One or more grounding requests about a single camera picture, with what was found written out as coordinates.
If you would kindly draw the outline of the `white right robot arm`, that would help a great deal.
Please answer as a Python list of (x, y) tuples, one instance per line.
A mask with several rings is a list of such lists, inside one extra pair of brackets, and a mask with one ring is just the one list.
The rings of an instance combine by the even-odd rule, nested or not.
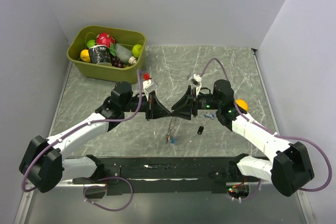
[(245, 154), (235, 159), (229, 169), (235, 181), (253, 176), (271, 182), (282, 195), (289, 197), (314, 178), (307, 148), (300, 142), (291, 143), (265, 131), (246, 110), (235, 107), (234, 91), (227, 80), (215, 81), (209, 94), (189, 86), (171, 109), (185, 113), (187, 119), (196, 116), (198, 110), (215, 110), (221, 125), (262, 151), (266, 159)]

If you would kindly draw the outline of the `blue key tag key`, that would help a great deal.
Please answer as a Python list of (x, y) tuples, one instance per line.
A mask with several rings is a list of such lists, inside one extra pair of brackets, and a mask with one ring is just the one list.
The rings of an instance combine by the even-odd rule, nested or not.
[(209, 113), (209, 112), (206, 112), (206, 113), (204, 114), (204, 116), (205, 116), (206, 118), (210, 118), (210, 119), (214, 119), (214, 118), (215, 118), (215, 115), (214, 115), (214, 114), (211, 114), (211, 113)]

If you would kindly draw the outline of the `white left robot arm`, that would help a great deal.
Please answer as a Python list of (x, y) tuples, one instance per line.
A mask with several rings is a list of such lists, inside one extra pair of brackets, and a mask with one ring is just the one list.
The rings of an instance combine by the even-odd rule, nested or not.
[(92, 155), (69, 159), (76, 148), (131, 120), (139, 112), (145, 113), (148, 120), (171, 115), (158, 101), (151, 80), (144, 81), (139, 88), (139, 94), (135, 95), (130, 83), (118, 82), (102, 105), (82, 122), (48, 138), (33, 138), (19, 166), (24, 176), (22, 190), (30, 191), (26, 182), (31, 182), (32, 190), (41, 193), (68, 179), (84, 177), (92, 183), (100, 182), (104, 176), (104, 164)]

